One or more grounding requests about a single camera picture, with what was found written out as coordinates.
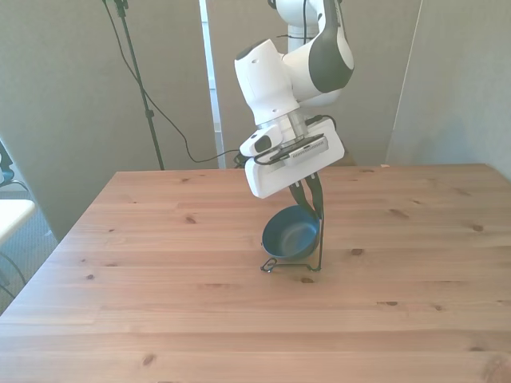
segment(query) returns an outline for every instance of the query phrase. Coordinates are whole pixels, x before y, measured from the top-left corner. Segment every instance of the power cord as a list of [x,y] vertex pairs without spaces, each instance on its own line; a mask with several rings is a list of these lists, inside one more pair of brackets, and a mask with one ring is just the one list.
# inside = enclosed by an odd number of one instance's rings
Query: power cord
[[147,99],[149,100],[149,102],[154,106],[154,108],[162,115],[162,117],[164,119],[166,119],[173,127],[175,130],[177,130],[177,132],[181,135],[181,137],[183,137],[183,141],[184,141],[184,146],[186,147],[186,152],[188,154],[188,157],[190,158],[190,160],[192,160],[193,162],[195,162],[196,164],[201,164],[203,162],[208,162],[208,161],[211,161],[211,160],[215,160],[217,159],[218,157],[221,157],[221,156],[224,156],[228,153],[233,153],[233,152],[239,152],[238,150],[227,150],[226,152],[223,152],[223,153],[220,153],[219,155],[217,156],[214,156],[214,157],[211,157],[211,158],[208,158],[206,160],[196,160],[195,158],[193,158],[192,156],[192,153],[190,153],[190,149],[188,147],[188,140],[186,138],[186,136],[183,134],[183,132],[176,126],[176,124],[174,124],[174,122],[168,118],[168,116],[158,107],[158,105],[156,105],[156,103],[153,101],[153,99],[149,96],[149,94],[147,93],[147,91],[145,90],[144,86],[138,81],[138,78],[137,76],[135,75],[135,73],[133,72],[133,70],[131,69],[131,66],[129,65],[128,61],[126,60],[126,56],[125,56],[125,53],[124,53],[124,50],[122,49],[122,44],[121,44],[121,39],[119,38],[119,33],[117,32],[117,28],[115,26],[115,23],[113,22],[113,18],[112,18],[112,14],[110,13],[110,9],[108,8],[108,6],[106,5],[106,0],[102,0],[103,1],[103,5],[105,6],[105,9],[106,9],[106,12],[108,13],[109,15],[109,19],[110,19],[110,23],[112,24],[112,27],[113,27],[113,32],[115,33],[115,38],[117,39],[117,44],[119,45],[119,50],[121,51],[121,56],[122,56],[122,61],[125,62],[126,64],[126,67],[128,68],[129,72],[131,73],[131,75],[133,76],[133,78],[135,79],[135,81],[137,82],[137,84],[141,87],[142,91],[144,92],[145,96],[147,97]]

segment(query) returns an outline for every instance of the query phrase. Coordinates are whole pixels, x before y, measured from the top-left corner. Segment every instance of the microphone stand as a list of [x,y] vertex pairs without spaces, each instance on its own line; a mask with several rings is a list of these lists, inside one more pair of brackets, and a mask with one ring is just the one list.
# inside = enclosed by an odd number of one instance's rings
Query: microphone stand
[[128,42],[129,52],[131,53],[131,59],[133,61],[133,68],[135,69],[135,74],[137,76],[138,86],[141,90],[142,101],[144,102],[145,108],[145,116],[147,117],[147,122],[149,124],[149,129],[151,131],[151,137],[153,138],[154,150],[156,151],[156,157],[158,157],[158,164],[160,165],[160,170],[165,170],[163,159],[161,158],[160,145],[158,144],[158,139],[156,138],[156,130],[154,128],[153,117],[154,111],[149,109],[149,105],[147,103],[147,97],[145,96],[144,85],[142,84],[141,73],[138,70],[137,58],[135,57],[135,50],[133,49],[133,44],[131,42],[131,37],[129,36],[128,24],[126,24],[126,11],[128,9],[128,0],[113,0],[115,2],[115,7],[117,8],[117,14],[122,20],[122,26],[125,29],[126,41]]

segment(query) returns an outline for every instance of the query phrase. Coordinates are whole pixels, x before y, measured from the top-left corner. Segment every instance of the wall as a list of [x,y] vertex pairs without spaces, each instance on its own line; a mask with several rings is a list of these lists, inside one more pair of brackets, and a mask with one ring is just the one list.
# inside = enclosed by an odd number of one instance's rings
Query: wall
[[[343,1],[355,73],[334,105],[312,113],[334,116],[358,164],[385,160],[419,5],[420,0]],[[234,57],[255,41],[285,34],[287,25],[266,1],[208,0],[208,16],[224,146],[238,148],[256,127],[236,80]],[[274,42],[287,51],[286,38]]]
[[[127,20],[147,90],[194,156],[214,156],[198,1],[131,1]],[[0,136],[59,239],[114,172],[157,169],[101,1],[0,2],[0,57]],[[173,128],[155,125],[168,169],[217,167],[192,163]]]
[[511,178],[511,2],[424,0],[388,160]]

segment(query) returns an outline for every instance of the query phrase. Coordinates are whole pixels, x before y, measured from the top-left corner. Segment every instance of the white wall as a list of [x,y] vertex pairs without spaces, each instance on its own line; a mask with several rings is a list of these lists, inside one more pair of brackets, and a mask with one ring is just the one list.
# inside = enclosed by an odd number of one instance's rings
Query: white wall
[[[198,1],[131,1],[127,21],[148,92],[193,155],[214,156]],[[155,125],[168,169],[217,167],[190,161],[159,115]],[[100,0],[0,2],[0,135],[58,239],[115,172],[157,169],[137,83]]]
[[424,0],[388,161],[511,179],[511,2]]

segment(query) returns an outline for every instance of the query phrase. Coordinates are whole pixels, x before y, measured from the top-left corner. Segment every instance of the wood knot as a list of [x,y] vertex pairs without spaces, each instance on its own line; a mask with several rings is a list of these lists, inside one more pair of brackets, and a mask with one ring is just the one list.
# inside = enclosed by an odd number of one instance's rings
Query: wood knot
[[398,210],[398,209],[389,209],[389,211],[394,214],[396,217],[399,217],[399,218],[403,218],[403,219],[409,219],[409,215],[407,215],[406,213],[404,213],[403,211],[401,210]]
[[396,301],[388,301],[388,302],[376,302],[379,305],[386,305],[386,306],[397,306],[398,303]]
[[478,233],[481,233],[485,230],[485,228],[482,225],[472,225],[472,230],[477,231]]
[[468,193],[466,190],[463,190],[461,188],[454,188],[454,190],[456,191],[456,193],[458,193],[459,195],[466,195],[466,196],[471,196],[470,193]]
[[142,361],[142,365],[150,365],[156,360],[156,355],[154,353],[150,353],[145,356],[144,360]]

